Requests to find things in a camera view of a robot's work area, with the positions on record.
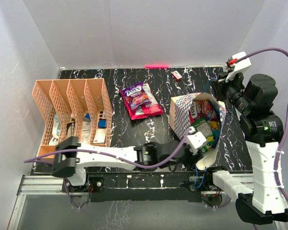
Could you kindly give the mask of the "green snack packet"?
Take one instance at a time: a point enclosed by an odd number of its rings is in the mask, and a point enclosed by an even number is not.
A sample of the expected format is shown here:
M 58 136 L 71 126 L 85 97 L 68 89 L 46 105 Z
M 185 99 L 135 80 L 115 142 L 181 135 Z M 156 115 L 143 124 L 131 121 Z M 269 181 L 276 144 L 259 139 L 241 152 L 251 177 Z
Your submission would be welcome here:
M 204 117 L 201 117 L 200 119 L 191 123 L 191 126 L 194 127 L 196 131 L 201 132 L 206 138 L 207 143 L 203 145 L 200 150 L 202 153 L 208 152 L 216 144 L 216 139 L 208 122 Z

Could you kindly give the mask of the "blue checkered paper bag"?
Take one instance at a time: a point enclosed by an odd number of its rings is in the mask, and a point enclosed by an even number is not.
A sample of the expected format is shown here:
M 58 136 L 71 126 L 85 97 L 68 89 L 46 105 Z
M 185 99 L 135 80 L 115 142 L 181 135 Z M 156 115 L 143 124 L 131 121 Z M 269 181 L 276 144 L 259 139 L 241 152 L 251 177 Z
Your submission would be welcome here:
M 213 95 L 206 92 L 172 97 L 169 125 L 177 137 L 180 139 L 185 138 L 185 143 L 189 133 L 188 129 L 191 127 L 191 123 L 195 121 L 190 117 L 190 106 L 193 100 L 198 103 L 197 108 L 200 111 L 198 119 L 201 117 L 206 119 L 216 139 L 216 144 L 208 152 L 203 153 L 204 157 L 196 163 L 194 169 L 198 172 L 199 170 L 207 170 L 216 161 L 221 131 L 227 111 L 223 102 L 217 101 Z

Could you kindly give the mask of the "pink chips bag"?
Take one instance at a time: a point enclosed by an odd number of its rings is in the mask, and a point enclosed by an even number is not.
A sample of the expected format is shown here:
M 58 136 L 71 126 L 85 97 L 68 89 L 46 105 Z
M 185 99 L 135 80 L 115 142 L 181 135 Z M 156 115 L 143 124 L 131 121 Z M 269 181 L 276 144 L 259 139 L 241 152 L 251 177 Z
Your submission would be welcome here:
M 161 109 L 160 105 L 153 96 L 149 84 L 148 83 L 143 84 L 144 84 L 144 90 L 151 101 L 150 104 L 141 105 L 137 108 L 136 111 L 133 112 L 123 98 L 124 104 L 127 108 L 131 120 L 143 119 L 150 116 L 163 114 L 163 110 Z

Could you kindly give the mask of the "purple candy bag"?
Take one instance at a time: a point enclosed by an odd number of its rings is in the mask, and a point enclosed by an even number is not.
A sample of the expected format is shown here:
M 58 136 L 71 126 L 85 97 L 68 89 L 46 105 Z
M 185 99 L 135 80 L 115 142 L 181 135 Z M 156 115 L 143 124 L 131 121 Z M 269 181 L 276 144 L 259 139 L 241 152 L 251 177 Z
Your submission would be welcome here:
M 151 102 L 144 90 L 144 84 L 142 82 L 123 89 L 120 93 L 133 112 L 136 111 L 139 106 L 150 104 Z

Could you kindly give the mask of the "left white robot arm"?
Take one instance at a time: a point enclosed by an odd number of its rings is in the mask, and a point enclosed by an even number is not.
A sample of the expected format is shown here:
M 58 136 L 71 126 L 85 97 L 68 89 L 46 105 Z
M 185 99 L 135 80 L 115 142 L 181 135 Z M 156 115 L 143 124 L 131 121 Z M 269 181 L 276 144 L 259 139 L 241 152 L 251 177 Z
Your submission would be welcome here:
M 124 148 L 81 144 L 77 137 L 70 137 L 55 147 L 51 175 L 66 178 L 77 190 L 85 191 L 90 184 L 85 175 L 87 167 L 154 171 L 191 160 L 206 143 L 201 133 L 166 144 L 149 142 Z

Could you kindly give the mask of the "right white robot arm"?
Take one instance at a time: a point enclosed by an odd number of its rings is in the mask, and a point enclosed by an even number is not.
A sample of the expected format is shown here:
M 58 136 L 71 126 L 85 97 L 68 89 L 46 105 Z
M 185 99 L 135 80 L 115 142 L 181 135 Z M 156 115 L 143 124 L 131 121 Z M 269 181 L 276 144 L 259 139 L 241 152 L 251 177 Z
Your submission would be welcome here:
M 240 219 L 254 225 L 273 221 L 288 222 L 288 204 L 275 179 L 281 168 L 278 146 L 284 136 L 281 119 L 271 110 L 278 94 L 275 80 L 264 74 L 251 76 L 243 86 L 243 74 L 227 80 L 219 74 L 214 91 L 218 99 L 227 99 L 240 113 L 239 123 L 252 160 L 253 189 L 247 188 L 223 166 L 207 169 L 204 185 L 220 188 L 235 203 Z

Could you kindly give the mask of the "red white small box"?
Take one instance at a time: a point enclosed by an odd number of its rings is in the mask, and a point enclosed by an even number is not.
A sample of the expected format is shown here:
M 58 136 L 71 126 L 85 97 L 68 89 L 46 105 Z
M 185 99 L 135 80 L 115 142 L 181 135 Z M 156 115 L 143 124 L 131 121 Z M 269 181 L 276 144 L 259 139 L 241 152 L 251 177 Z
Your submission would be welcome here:
M 182 75 L 178 71 L 173 71 L 171 74 L 174 77 L 174 79 L 177 81 L 182 79 Z

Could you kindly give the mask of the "pink tape strip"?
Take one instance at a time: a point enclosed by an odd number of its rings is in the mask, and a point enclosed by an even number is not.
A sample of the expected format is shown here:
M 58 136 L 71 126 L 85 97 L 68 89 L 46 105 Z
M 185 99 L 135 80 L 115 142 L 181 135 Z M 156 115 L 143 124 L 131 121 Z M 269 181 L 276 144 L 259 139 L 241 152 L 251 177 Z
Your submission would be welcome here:
M 146 69 L 167 69 L 168 65 L 164 64 L 153 64 L 153 65 L 145 65 Z

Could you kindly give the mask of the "red white box in organizer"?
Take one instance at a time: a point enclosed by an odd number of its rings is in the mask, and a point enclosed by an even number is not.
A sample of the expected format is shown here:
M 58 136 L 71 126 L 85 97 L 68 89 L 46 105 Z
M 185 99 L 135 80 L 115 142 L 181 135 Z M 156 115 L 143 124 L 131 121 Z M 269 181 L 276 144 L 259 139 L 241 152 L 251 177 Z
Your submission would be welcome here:
M 106 134 L 107 132 L 105 129 L 97 129 L 94 136 L 93 144 L 105 144 Z

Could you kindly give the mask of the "blue small block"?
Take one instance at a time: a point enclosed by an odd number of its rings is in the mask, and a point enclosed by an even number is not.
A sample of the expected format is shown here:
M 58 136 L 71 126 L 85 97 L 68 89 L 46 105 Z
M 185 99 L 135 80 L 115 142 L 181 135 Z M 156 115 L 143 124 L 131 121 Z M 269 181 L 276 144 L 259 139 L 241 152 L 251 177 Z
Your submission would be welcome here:
M 99 120 L 97 126 L 100 129 L 107 128 L 107 121 L 105 119 L 101 119 L 101 120 Z

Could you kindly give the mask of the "orange plastic desk organizer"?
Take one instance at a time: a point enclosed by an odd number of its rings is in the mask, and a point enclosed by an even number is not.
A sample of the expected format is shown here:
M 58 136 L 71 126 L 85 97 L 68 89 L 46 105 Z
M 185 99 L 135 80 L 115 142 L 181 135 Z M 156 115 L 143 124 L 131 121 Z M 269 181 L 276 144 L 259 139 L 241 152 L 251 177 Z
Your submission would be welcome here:
M 49 155 L 55 151 L 50 145 L 53 138 L 52 129 L 55 118 L 60 121 L 60 134 L 58 142 L 67 139 L 67 126 L 72 119 L 75 120 L 74 136 L 80 138 L 83 131 L 83 118 L 89 114 L 91 119 L 91 132 L 88 143 L 96 146 L 94 141 L 100 112 L 106 117 L 107 127 L 103 147 L 109 147 L 111 142 L 112 106 L 105 80 L 73 79 L 73 80 L 37 80 L 33 91 L 33 99 L 45 122 L 45 130 L 39 147 L 38 155 L 46 162 L 53 162 L 54 156 Z

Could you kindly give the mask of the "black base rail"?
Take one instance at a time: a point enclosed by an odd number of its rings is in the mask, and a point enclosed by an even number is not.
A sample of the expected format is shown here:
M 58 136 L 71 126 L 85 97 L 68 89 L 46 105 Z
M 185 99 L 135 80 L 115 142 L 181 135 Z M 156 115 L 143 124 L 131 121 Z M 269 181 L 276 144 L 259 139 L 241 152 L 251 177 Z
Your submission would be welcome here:
M 70 181 L 62 191 L 87 196 L 90 202 L 187 201 L 221 206 L 229 201 L 224 192 L 201 182 L 195 172 L 89 172 L 84 185 Z

